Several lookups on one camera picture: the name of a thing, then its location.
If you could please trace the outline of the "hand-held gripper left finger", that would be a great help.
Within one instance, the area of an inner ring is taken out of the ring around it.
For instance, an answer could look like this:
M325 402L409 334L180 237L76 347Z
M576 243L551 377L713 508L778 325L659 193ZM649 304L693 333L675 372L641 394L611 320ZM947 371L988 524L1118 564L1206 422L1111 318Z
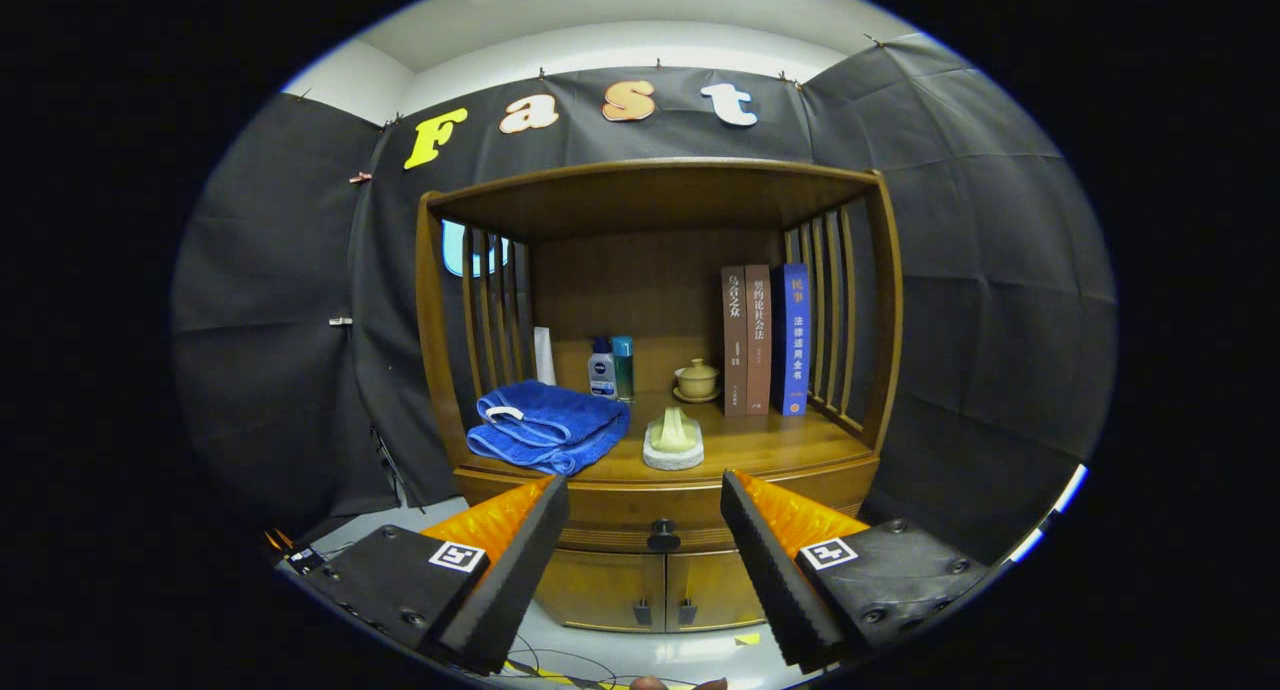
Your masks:
M314 538L275 534L275 566L360 635L442 668L498 675L570 517L562 475L479 506L399 503Z

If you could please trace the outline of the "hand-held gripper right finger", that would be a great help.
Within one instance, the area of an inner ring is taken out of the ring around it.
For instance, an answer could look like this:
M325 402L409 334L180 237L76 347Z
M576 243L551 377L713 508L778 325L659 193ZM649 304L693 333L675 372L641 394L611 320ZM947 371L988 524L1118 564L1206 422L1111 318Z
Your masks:
M783 659L804 672L893 650L993 572L910 520L864 524L750 472L724 472L719 508Z

